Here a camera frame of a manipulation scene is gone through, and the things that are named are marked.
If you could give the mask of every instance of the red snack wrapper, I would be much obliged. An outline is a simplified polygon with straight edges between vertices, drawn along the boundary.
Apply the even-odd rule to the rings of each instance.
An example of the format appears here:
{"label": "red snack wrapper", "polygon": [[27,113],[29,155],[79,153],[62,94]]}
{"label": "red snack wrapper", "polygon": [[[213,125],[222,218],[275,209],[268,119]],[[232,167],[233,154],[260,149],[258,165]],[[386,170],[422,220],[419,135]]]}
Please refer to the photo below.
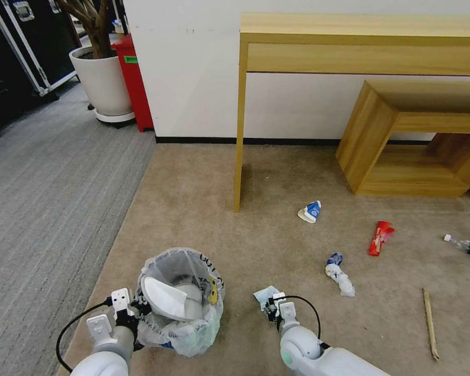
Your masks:
{"label": "red snack wrapper", "polygon": [[381,244],[386,242],[395,231],[394,228],[390,227],[392,224],[386,221],[378,221],[376,226],[376,232],[372,238],[371,245],[369,247],[369,255],[379,256],[381,252]]}

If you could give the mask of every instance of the wooden tabletop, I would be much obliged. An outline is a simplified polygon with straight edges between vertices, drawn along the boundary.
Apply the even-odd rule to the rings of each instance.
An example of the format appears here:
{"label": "wooden tabletop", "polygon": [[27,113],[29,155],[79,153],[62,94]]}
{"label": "wooden tabletop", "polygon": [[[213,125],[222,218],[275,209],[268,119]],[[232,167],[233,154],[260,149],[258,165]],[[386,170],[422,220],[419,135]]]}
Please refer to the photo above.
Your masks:
{"label": "wooden tabletop", "polygon": [[470,38],[470,16],[242,13],[240,32]]}

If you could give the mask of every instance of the black baseboard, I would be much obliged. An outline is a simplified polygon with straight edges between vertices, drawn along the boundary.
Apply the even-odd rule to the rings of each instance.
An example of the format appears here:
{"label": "black baseboard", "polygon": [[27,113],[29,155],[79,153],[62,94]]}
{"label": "black baseboard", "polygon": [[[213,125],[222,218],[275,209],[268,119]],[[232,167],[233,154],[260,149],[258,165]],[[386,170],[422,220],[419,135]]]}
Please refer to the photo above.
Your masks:
{"label": "black baseboard", "polygon": [[[157,144],[236,144],[235,137],[155,137]],[[338,146],[338,138],[244,138],[244,145]],[[390,145],[427,145],[430,141],[389,140]]]}

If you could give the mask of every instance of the plastic bottle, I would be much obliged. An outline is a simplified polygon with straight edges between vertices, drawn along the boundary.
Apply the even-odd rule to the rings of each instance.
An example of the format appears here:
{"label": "plastic bottle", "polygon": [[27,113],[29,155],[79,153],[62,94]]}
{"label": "plastic bottle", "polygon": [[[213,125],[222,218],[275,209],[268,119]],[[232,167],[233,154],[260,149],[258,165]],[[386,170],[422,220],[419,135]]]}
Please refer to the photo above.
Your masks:
{"label": "plastic bottle", "polygon": [[451,242],[459,250],[466,251],[466,253],[470,254],[470,240],[458,240],[453,238],[451,235],[446,234],[444,241]]}

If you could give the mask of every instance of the wooden console table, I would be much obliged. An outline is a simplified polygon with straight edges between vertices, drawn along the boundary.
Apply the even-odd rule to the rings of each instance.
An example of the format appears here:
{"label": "wooden console table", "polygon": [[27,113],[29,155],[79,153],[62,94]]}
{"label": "wooden console table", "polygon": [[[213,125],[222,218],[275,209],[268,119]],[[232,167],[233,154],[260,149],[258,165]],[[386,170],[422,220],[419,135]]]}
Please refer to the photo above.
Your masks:
{"label": "wooden console table", "polygon": [[233,211],[247,73],[470,76],[470,16],[242,14]]}

